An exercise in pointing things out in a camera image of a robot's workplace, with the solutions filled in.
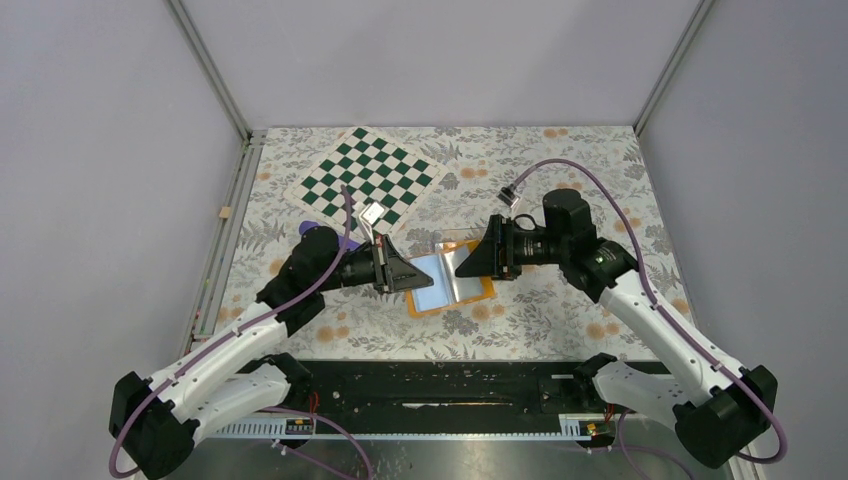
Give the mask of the clear plastic card box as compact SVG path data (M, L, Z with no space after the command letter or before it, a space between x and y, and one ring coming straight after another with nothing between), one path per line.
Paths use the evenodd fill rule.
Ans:
M432 243L437 248L452 248L455 245L481 240L485 231L485 226L435 230Z

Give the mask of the orange card holder wallet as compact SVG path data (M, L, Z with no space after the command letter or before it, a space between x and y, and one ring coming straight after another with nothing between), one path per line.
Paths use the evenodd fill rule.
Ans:
M413 266L430 276L433 284L406 293L407 312L412 318L436 315L446 310L496 296L489 277L460 278L456 268L479 245L479 240L437 244L436 251L414 257Z

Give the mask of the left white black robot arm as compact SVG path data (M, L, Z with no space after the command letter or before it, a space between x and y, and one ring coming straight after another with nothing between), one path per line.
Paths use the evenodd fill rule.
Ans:
M109 419L115 440L111 475L162 479L221 427L268 407L304 407L309 375L292 359L232 377L321 313L324 292L370 285L379 293L396 293L433 283L387 235L350 250L330 227L307 230L278 274L226 330L146 378L131 371L117 381Z

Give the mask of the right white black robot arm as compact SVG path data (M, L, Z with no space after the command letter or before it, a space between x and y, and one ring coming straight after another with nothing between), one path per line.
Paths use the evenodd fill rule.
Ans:
M598 235L579 192L553 190L542 207L543 225L530 229L491 216L481 242L454 272L514 280L527 265L557 265L569 285L630 328L672 376L661 380L597 354L574 372L579 407L634 410L674 431L685 450L712 469L771 427L778 382L769 369L745 367L690 325L659 296L636 258Z

